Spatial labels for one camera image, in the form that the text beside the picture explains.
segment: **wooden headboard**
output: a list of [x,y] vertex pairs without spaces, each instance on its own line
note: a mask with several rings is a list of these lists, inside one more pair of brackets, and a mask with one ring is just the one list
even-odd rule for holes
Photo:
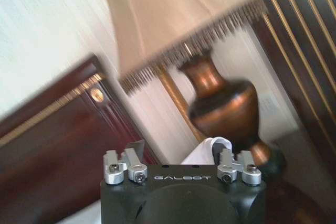
[[0,223],[54,223],[98,200],[105,151],[140,139],[89,58],[0,123]]

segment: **striped wooden panel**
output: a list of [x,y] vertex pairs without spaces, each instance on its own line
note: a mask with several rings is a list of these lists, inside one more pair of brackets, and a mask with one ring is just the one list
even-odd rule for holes
[[254,30],[336,180],[336,0],[264,1]]

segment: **brass lamp stem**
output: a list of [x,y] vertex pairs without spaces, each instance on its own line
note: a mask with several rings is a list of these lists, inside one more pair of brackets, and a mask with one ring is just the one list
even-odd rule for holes
[[181,116],[183,117],[186,124],[189,126],[190,130],[193,132],[195,138],[201,142],[205,139],[205,136],[199,132],[191,121],[188,118],[188,104],[185,101],[184,97],[182,96],[181,92],[179,91],[178,87],[176,86],[173,78],[170,74],[163,68],[160,69],[160,74],[158,75],[159,80],[161,81],[163,87],[169,94],[170,98],[173,100],[175,106],[179,110]]

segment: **white cloth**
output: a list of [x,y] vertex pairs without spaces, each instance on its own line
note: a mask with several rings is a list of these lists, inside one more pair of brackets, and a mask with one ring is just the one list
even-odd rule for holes
[[212,156],[212,146],[214,143],[224,144],[225,148],[232,150],[232,143],[220,136],[207,138],[201,142],[189,155],[182,161],[182,165],[214,165]]

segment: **white wall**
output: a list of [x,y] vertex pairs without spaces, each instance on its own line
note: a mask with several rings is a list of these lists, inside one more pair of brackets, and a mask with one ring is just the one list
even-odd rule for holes
[[[296,114],[249,27],[214,47],[214,61],[229,78],[245,77],[257,88],[261,137],[297,129]],[[197,141],[159,80],[127,97],[116,82],[118,58],[105,0],[0,0],[0,117],[12,112],[81,61],[100,56],[121,100],[164,163],[179,163]],[[190,103],[186,77],[171,70]]]

